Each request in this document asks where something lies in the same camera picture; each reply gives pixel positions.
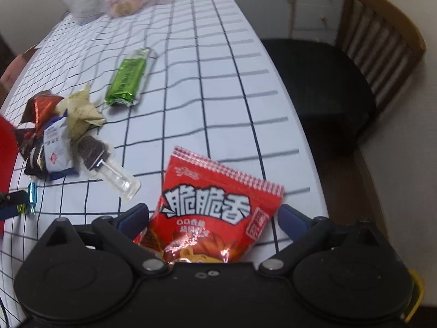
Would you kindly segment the blue candy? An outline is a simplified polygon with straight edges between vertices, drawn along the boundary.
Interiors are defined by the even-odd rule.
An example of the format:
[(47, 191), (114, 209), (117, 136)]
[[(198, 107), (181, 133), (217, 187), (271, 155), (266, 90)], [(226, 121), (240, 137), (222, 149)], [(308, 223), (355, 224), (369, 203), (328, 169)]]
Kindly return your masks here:
[(16, 205), (18, 213), (20, 215), (34, 215), (38, 200), (38, 185), (36, 182), (29, 182), (27, 188), (20, 189), (18, 194), (19, 203)]

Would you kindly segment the black cookie wrapper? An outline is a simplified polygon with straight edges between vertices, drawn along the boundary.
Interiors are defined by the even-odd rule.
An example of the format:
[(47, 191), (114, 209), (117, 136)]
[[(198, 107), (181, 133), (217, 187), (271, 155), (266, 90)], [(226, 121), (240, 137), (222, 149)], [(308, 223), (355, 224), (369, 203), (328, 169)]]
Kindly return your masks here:
[(48, 170), (45, 164), (44, 144), (37, 143), (30, 151), (24, 173), (39, 179), (45, 179)]

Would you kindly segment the brown chocolate candy packet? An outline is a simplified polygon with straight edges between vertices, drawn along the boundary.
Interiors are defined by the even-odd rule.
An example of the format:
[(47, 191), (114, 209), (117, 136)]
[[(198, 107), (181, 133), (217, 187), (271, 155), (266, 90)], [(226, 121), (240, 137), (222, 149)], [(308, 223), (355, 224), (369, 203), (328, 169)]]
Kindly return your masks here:
[(43, 149), (42, 137), (37, 134), (35, 128), (15, 129), (13, 133), (19, 153), (24, 160)]

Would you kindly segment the white blue snack packet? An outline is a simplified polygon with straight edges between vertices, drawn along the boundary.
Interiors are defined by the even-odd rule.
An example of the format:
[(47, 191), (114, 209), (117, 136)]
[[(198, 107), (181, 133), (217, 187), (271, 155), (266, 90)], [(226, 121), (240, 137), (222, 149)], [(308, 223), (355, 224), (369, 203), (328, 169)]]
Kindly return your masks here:
[(77, 173), (66, 115), (50, 120), (43, 132), (43, 143), (50, 181)]

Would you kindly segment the red crispy noodle packet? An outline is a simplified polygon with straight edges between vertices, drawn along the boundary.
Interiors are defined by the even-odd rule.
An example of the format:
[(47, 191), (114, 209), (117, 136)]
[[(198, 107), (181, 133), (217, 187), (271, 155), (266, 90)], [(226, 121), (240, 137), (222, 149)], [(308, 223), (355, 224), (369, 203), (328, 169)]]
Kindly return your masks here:
[(240, 261), (279, 209), (284, 187), (175, 147), (137, 243), (167, 263)]

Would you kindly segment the dark red foil snack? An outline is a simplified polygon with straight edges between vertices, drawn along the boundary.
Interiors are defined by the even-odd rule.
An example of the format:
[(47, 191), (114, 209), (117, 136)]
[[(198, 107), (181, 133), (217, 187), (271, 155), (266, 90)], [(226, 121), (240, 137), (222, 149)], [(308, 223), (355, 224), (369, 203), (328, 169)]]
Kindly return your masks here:
[(43, 90), (32, 96), (26, 103), (20, 123), (33, 123), (41, 127), (55, 113), (56, 105), (63, 97), (53, 94), (50, 90)]

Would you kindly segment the cream yellow pastry packet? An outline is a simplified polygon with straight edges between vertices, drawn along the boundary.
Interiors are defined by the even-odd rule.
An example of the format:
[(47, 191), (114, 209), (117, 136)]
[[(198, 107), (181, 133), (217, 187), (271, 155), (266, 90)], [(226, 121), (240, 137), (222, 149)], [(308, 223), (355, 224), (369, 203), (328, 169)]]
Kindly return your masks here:
[(67, 126), (73, 141), (81, 138), (91, 126), (101, 127), (105, 122), (104, 116), (90, 102), (90, 83), (63, 98), (55, 111), (59, 116), (67, 115)]

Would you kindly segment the green snack bar packet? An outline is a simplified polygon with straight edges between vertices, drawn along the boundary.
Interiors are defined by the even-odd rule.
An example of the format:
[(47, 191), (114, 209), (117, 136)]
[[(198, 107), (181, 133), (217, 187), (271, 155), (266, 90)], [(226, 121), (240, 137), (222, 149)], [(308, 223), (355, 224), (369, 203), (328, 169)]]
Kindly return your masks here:
[(140, 98), (140, 86), (148, 80), (156, 57), (152, 48), (141, 48), (128, 54), (110, 80), (104, 103), (109, 107), (136, 105)]

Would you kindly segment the red white cardboard box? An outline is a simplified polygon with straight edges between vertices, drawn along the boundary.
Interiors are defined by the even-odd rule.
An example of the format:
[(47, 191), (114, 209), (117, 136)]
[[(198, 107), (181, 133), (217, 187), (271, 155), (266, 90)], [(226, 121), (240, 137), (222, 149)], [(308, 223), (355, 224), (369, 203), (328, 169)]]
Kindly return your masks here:
[[(13, 174), (13, 169), (16, 163), (18, 148), (13, 131), (15, 127), (12, 126), (3, 116), (1, 116), (1, 133), (0, 133), (0, 147), (1, 147), (1, 193), (9, 193), (10, 181)], [(1, 237), (4, 235), (4, 222), (1, 220)]]

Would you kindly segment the left wooden chair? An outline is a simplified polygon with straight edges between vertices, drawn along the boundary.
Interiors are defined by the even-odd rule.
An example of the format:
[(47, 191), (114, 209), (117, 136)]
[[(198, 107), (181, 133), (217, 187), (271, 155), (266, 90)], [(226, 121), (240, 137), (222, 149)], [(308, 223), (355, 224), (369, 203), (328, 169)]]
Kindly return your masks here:
[(23, 54), (19, 54), (11, 63), (8, 65), (6, 70), (1, 76), (1, 105), (4, 104), (6, 97), (11, 91), (12, 87), (16, 83), (19, 75), (26, 67), (29, 60), (33, 57), (36, 52), (36, 46), (32, 46)]

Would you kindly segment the wooden chair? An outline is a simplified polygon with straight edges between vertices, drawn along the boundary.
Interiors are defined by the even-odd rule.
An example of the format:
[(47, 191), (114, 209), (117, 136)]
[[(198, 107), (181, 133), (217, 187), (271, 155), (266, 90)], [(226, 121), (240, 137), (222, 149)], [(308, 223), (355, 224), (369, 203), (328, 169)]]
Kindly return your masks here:
[(8, 65), (6, 70), (1, 76), (1, 105), (4, 104), (6, 97), (11, 91), (12, 87), (16, 83), (19, 75), (26, 67), (29, 60), (33, 57), (36, 52), (36, 46), (32, 46), (23, 54), (19, 54), (11, 63)]
[(387, 0), (344, 0), (333, 45), (263, 40), (309, 138), (357, 141), (426, 52), (413, 21)]

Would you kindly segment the right wooden chair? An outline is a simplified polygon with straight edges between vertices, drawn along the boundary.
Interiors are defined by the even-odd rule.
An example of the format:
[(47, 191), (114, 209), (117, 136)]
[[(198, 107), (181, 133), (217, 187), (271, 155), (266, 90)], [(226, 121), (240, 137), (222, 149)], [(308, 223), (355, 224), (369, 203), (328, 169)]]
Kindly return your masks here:
[(263, 40), (309, 138), (357, 141), (426, 52), (413, 21), (387, 0), (344, 0), (333, 45)]

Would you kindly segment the checkered white tablecloth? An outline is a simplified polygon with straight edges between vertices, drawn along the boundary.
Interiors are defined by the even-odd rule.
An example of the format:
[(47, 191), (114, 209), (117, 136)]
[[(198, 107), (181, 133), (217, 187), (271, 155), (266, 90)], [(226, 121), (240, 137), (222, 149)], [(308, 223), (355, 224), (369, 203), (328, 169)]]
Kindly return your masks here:
[[(104, 94), (122, 59), (156, 52), (135, 107)], [(299, 117), (267, 51), (234, 0), (152, 0), (140, 13), (86, 25), (66, 17), (40, 43), (3, 107), (19, 126), (27, 100), (89, 85), (106, 124), (97, 134), (141, 182), (135, 202), (154, 209), (174, 147), (283, 185), (306, 215), (327, 208)]]

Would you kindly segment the white wooden cabinet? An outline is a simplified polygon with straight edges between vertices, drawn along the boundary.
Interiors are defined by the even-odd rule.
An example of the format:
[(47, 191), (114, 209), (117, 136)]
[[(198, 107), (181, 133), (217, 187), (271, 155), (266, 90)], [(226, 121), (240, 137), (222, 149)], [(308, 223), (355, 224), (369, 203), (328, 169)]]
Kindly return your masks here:
[(334, 45), (344, 0), (235, 0), (260, 39)]

